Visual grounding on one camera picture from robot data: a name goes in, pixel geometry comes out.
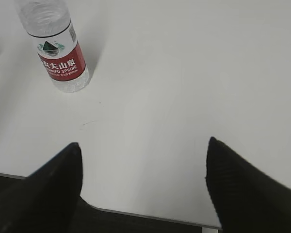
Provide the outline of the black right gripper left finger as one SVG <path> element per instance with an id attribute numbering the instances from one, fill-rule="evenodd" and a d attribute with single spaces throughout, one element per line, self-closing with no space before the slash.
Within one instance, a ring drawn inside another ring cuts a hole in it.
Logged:
<path id="1" fill-rule="evenodd" d="M 0 192 L 0 233 L 66 233 L 82 188 L 82 153 L 70 143 Z"/>

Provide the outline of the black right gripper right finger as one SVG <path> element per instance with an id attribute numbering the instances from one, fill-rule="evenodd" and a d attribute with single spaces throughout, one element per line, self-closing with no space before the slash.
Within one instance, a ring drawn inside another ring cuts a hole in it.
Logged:
<path id="1" fill-rule="evenodd" d="M 291 233 L 291 189 L 211 137 L 206 185 L 225 233 Z"/>

